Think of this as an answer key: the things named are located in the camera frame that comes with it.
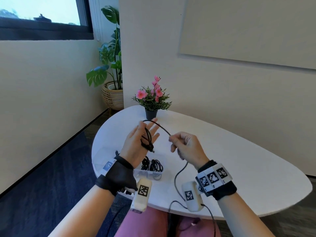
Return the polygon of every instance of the white table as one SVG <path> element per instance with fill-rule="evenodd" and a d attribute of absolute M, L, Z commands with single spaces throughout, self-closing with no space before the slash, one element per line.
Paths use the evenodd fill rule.
<path fill-rule="evenodd" d="M 239 137 L 229 131 L 221 129 L 190 116 L 173 111 L 159 110 L 157 114 L 160 123 L 171 134 L 185 131 L 196 135 L 206 155 L 227 168 L 237 186 L 237 192 L 251 209 L 258 215 L 270 215 L 284 210 L 302 200 L 312 191 L 309 179 L 294 165 L 259 147 L 258 145 Z M 97 176 L 98 171 L 105 165 L 103 156 L 115 156 L 115 150 L 123 147 L 127 134 L 146 119 L 145 110 L 141 106 L 126 108 L 109 118 L 99 129 L 92 146 L 92 164 Z M 148 153 L 164 158 L 164 174 L 159 181 L 153 180 L 148 206 L 168 211 L 173 200 L 181 203 L 173 184 L 174 177 L 185 161 L 177 153 L 170 152 L 168 134 L 160 129 L 160 137 L 154 144 L 155 153 Z M 197 171 L 192 165 L 178 176 L 177 187 L 181 191 L 181 184 L 195 180 Z M 223 219 L 223 214 L 212 197 L 202 195 L 204 204 L 210 208 L 215 219 Z M 179 215 L 211 219 L 206 208 L 200 212 L 191 213 L 173 203 L 171 212 Z"/>

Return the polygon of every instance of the whiteboard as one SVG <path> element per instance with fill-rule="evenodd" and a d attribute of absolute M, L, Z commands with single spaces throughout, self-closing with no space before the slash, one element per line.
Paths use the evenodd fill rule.
<path fill-rule="evenodd" d="M 316 0 L 187 0 L 180 53 L 316 69 Z"/>

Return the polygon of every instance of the pink pants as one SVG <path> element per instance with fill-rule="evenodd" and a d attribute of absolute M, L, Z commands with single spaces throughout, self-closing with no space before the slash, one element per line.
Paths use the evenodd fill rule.
<path fill-rule="evenodd" d="M 177 227 L 176 237 L 202 237 L 214 236 L 214 225 L 212 220 L 201 220 L 195 226 L 191 226 L 193 218 L 183 217 Z M 168 213 L 147 207 L 146 211 L 138 214 L 129 211 L 121 226 L 116 232 L 115 237 L 167 237 Z M 216 225 L 216 237 L 221 237 L 218 226 Z"/>

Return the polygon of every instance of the forearm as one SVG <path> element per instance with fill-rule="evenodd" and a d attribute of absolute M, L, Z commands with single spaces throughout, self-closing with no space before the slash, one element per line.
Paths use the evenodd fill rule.
<path fill-rule="evenodd" d="M 274 236 L 237 193 L 223 197 L 218 205 L 234 237 Z"/>
<path fill-rule="evenodd" d="M 93 186 L 49 236 L 96 236 L 113 201 L 110 191 Z"/>

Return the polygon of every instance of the black flower pot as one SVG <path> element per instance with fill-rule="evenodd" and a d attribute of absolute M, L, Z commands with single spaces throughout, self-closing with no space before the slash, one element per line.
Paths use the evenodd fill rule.
<path fill-rule="evenodd" d="M 152 120 L 152 119 L 154 119 L 157 116 L 158 110 L 156 110 L 156 111 L 147 111 L 147 110 L 145 110 L 145 112 L 146 112 L 146 119 L 147 120 Z"/>

